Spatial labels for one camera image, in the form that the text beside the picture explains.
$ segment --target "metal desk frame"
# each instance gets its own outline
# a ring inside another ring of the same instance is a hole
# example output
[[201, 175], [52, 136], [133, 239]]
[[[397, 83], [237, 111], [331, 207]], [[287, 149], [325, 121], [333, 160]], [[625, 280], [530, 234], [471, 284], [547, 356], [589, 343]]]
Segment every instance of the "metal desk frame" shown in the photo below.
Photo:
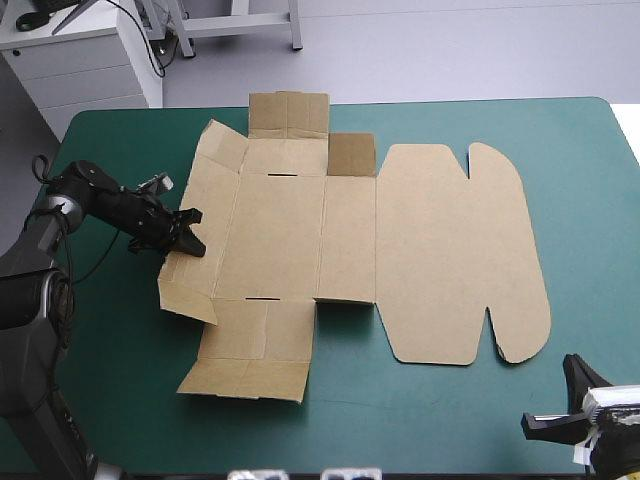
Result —
[[232, 0], [231, 15], [226, 17], [188, 18], [182, 0], [167, 0], [171, 19], [180, 41], [182, 54], [195, 57], [194, 38], [223, 37], [271, 30], [291, 29], [294, 50], [302, 49], [298, 0], [289, 0], [287, 13], [249, 13], [249, 0]]

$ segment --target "gray floor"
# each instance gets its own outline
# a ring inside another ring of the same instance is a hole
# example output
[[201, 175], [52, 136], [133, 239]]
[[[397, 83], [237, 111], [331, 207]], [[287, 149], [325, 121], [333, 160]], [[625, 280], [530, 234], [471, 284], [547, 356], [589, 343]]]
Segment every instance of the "gray floor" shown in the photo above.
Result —
[[[192, 17], [228, 2], [185, 0]], [[278, 11], [286, 0], [254, 0]], [[595, 95], [640, 103], [640, 1], [300, 0], [287, 33], [199, 39], [165, 79], [168, 107], [246, 105], [251, 91], [326, 91], [334, 103]], [[37, 191], [29, 162], [57, 142], [0, 61], [0, 253]]]

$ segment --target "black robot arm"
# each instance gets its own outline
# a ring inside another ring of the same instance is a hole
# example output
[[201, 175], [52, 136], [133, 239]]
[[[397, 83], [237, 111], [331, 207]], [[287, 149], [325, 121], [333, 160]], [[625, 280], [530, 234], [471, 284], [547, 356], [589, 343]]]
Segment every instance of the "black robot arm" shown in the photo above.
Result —
[[61, 244], [68, 248], [66, 236], [93, 215], [130, 234], [132, 252], [174, 250], [202, 257], [205, 246], [190, 228], [202, 213], [171, 211], [158, 200], [172, 187], [166, 174], [129, 190], [85, 161], [48, 179], [48, 161], [40, 158], [44, 173], [34, 168], [34, 174], [47, 184], [46, 195], [0, 257], [0, 416], [47, 479], [126, 478], [89, 449], [55, 383], [74, 309], [72, 272], [55, 254]]

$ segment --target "cardboard flap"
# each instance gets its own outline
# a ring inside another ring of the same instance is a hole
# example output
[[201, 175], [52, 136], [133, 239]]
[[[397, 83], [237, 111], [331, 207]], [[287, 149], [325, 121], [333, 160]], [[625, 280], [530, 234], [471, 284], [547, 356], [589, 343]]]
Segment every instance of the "cardboard flap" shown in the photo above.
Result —
[[443, 145], [394, 145], [379, 174], [376, 288], [394, 355], [466, 365], [485, 310], [508, 362], [539, 351], [550, 311], [522, 183], [486, 145], [471, 178]]
[[178, 393], [235, 398], [275, 398], [301, 403], [309, 362], [199, 359]]
[[325, 176], [327, 162], [324, 139], [252, 138], [243, 173]]
[[318, 301], [374, 303], [376, 180], [327, 177]]
[[372, 133], [330, 133], [331, 176], [376, 176], [376, 148]]
[[211, 120], [200, 135], [196, 156], [204, 156], [239, 173], [249, 140], [220, 122]]
[[249, 95], [249, 138], [321, 138], [329, 133], [329, 96], [275, 92]]
[[[534, 356], [545, 345], [551, 312], [518, 171], [498, 150], [469, 147], [476, 220], [491, 218], [494, 256], [484, 276], [484, 294], [500, 355], [510, 363]], [[482, 231], [484, 225], [476, 225]]]
[[242, 164], [247, 142], [238, 137], [244, 138], [215, 121], [201, 135], [180, 208], [202, 212], [202, 223], [192, 225], [192, 230], [207, 250], [203, 258], [170, 252], [158, 277], [163, 309], [213, 324], [217, 320], [211, 297], [240, 182], [235, 169]]
[[178, 392], [301, 402], [313, 345], [315, 304], [216, 300], [198, 360]]
[[160, 308], [169, 312], [186, 315], [206, 323], [216, 325], [218, 320], [211, 298], [203, 293], [180, 285], [158, 279]]

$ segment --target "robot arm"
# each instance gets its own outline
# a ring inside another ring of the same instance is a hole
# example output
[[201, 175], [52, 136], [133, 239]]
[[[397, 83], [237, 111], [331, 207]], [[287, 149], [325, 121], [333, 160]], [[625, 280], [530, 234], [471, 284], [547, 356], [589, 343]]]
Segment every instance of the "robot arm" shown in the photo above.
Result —
[[522, 417], [527, 440], [576, 445], [580, 463], [592, 465], [601, 480], [635, 478], [640, 473], [640, 386], [614, 387], [579, 355], [563, 362], [567, 415]]
[[0, 416], [45, 478], [126, 478], [88, 448], [55, 384], [74, 307], [73, 272], [58, 264], [55, 253], [61, 243], [67, 247], [66, 236], [85, 216], [93, 215], [132, 235], [132, 252], [174, 250], [202, 257], [205, 246], [190, 228], [202, 213], [171, 211], [158, 200], [172, 187], [166, 174], [128, 190], [97, 165], [79, 161], [51, 180], [39, 179], [47, 189], [29, 215], [34, 220], [25, 222], [16, 243], [0, 257]]

